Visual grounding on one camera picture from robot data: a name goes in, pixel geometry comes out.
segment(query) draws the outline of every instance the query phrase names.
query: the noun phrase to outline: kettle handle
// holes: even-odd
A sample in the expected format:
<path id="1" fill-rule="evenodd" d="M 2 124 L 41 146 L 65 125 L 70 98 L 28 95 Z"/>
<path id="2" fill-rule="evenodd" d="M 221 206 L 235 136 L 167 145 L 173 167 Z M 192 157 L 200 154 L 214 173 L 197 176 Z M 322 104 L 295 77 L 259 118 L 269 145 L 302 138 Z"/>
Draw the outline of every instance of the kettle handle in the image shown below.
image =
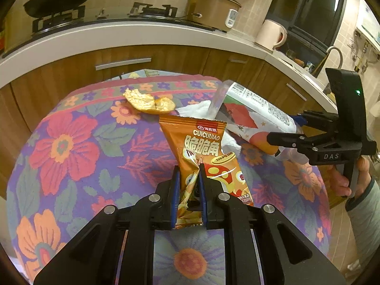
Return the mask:
<path id="1" fill-rule="evenodd" d="M 280 24 L 279 24 L 279 26 L 280 26 L 280 32 L 282 33 L 282 39 L 278 43 L 276 43 L 273 46 L 273 48 L 278 48 L 278 47 L 284 45 L 285 42 L 286 42 L 286 39 L 288 38 L 288 32 L 287 32 L 287 30 L 284 28 L 284 26 L 282 26 Z"/>

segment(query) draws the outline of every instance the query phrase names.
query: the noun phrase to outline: silver screw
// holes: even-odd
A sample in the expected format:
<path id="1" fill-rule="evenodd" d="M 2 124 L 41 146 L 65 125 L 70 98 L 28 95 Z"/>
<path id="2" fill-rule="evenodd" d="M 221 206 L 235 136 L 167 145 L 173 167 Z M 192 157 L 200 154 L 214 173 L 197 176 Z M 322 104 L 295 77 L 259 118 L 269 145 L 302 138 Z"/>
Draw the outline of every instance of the silver screw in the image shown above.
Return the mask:
<path id="1" fill-rule="evenodd" d="M 220 200 L 223 200 L 223 201 L 227 201 L 228 199 L 229 199 L 229 194 L 227 194 L 227 193 L 220 193 L 219 195 L 218 195 L 218 198 L 220 199 Z"/>
<path id="2" fill-rule="evenodd" d="M 266 213 L 273 213 L 276 209 L 272 205 L 265 205 L 264 206 L 264 211 Z"/>
<path id="3" fill-rule="evenodd" d="M 158 195 L 158 194 L 152 194 L 149 196 L 149 200 L 153 203 L 156 203 L 157 201 L 159 201 L 161 199 L 161 196 Z"/>
<path id="4" fill-rule="evenodd" d="M 114 206 L 112 206 L 112 205 L 107 205 L 105 208 L 104 208 L 104 213 L 105 214 L 112 214 L 112 213 L 114 213 L 115 212 L 115 207 Z"/>

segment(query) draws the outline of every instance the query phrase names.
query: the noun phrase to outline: plastic container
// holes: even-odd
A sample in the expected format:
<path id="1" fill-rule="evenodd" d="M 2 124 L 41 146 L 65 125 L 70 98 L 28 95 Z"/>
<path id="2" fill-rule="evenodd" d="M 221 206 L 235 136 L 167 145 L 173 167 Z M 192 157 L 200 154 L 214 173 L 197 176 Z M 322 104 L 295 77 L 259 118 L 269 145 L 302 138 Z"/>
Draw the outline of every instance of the plastic container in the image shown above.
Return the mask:
<path id="1" fill-rule="evenodd" d="M 292 159 L 303 164 L 308 161 L 296 149 L 272 146 L 266 140 L 270 132 L 302 133 L 295 121 L 234 81 L 219 85 L 208 108 L 207 119 L 227 122 L 229 131 L 279 160 Z"/>

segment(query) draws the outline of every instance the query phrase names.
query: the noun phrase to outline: orange snack bag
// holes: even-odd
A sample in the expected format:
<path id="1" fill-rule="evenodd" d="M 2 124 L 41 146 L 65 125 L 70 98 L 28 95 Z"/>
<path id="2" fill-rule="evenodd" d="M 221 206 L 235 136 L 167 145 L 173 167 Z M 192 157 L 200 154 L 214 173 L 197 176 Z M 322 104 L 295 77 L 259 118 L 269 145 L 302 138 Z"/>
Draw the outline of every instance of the orange snack bag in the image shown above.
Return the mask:
<path id="1" fill-rule="evenodd" d="M 227 123 L 164 115 L 161 129 L 174 153 L 180 169 L 180 199 L 177 226 L 202 223 L 201 213 L 188 211 L 187 203 L 204 163 L 206 175 L 221 182 L 223 190 L 253 205 L 252 196 L 233 152 L 223 154 L 221 141 Z"/>

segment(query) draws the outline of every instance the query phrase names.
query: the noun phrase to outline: wall outlet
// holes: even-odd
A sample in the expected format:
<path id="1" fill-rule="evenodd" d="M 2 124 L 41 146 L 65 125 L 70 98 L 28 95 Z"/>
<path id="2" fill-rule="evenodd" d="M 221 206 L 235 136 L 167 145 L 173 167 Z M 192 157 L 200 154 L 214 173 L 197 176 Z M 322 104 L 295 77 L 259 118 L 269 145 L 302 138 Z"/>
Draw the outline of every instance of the wall outlet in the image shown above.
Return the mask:
<path id="1" fill-rule="evenodd" d="M 353 49 L 354 46 L 355 46 L 355 41 L 354 41 L 352 38 L 350 38 L 350 39 L 348 40 L 348 44 L 347 44 L 347 46 Z"/>

